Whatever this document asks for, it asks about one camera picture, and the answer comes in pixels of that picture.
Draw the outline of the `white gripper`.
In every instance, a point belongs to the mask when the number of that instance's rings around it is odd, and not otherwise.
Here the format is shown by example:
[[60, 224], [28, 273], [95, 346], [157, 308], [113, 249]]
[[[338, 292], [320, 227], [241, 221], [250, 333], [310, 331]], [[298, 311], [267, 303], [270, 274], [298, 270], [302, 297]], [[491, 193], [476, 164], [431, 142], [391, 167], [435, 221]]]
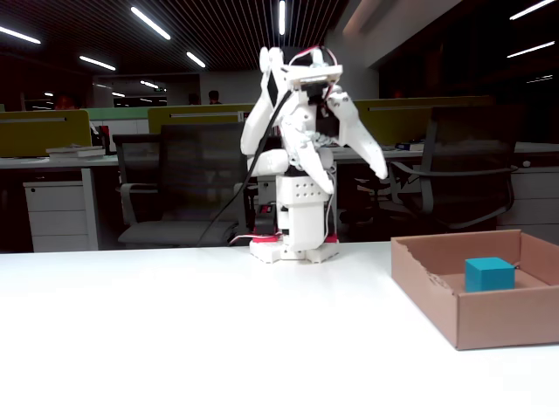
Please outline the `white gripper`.
[[388, 177], [383, 151], [368, 129], [348, 93], [335, 88], [328, 96], [327, 84], [307, 84], [295, 90], [290, 105], [284, 105], [287, 120], [280, 131], [290, 162], [327, 194], [334, 194], [334, 184], [324, 169], [315, 145], [352, 148], [365, 160], [380, 180]]

